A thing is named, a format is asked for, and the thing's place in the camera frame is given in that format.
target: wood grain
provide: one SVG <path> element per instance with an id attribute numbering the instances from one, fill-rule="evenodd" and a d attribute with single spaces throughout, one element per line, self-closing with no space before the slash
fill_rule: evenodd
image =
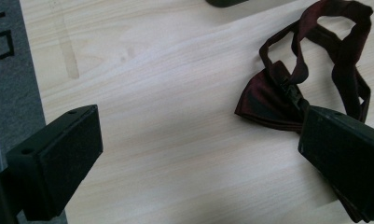
<path id="1" fill-rule="evenodd" d="M 82 105 L 100 110 L 104 154 L 67 205 L 69 223 L 352 223 L 299 155 L 297 134 L 233 115 L 263 69 L 257 50 L 313 2 L 256 13 L 253 1 L 219 9 L 202 0 L 22 0 L 47 122 Z M 358 68 L 373 92 L 374 127 L 372 20 Z M 353 26 L 320 23 L 340 36 Z M 309 41 L 302 47 L 305 97 L 344 111 L 332 62 Z M 295 64 L 289 39 L 270 56 Z"/>

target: gray mat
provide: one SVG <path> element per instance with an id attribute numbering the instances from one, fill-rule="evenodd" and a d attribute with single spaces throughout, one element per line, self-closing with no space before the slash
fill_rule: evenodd
<path id="1" fill-rule="evenodd" d="M 5 153 L 45 126 L 27 34 L 18 0 L 0 0 L 0 148 Z M 50 222 L 67 223 L 65 213 Z"/>

